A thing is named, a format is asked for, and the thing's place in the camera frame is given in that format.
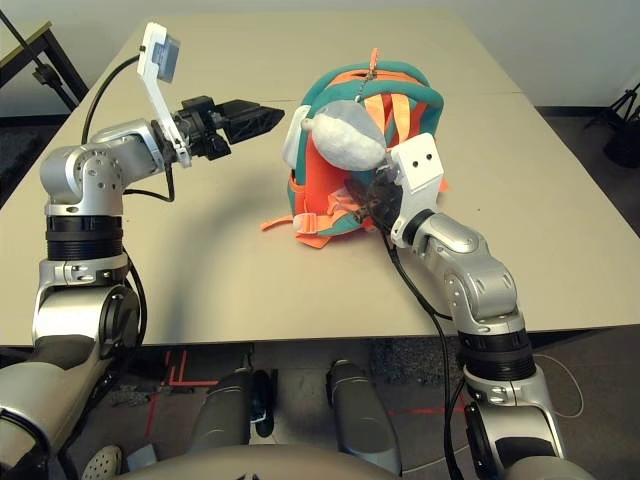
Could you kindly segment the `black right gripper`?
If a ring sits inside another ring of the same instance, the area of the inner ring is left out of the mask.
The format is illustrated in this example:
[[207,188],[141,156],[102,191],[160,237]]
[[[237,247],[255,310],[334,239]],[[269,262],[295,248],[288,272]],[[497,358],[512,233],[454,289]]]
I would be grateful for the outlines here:
[[346,181],[347,192],[356,204],[353,215],[357,221],[373,219],[382,231],[390,231],[400,212],[402,188],[391,183]]

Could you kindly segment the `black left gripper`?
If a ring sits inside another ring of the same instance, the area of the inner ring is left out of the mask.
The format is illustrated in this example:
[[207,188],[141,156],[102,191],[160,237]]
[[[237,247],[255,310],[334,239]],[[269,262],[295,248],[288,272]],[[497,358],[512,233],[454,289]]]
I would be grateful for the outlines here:
[[[270,132],[284,115],[281,109],[252,101],[235,99],[217,106],[211,97],[198,96],[184,100],[173,119],[190,155],[212,161],[230,155],[229,144]],[[229,144],[218,133],[222,128]]]

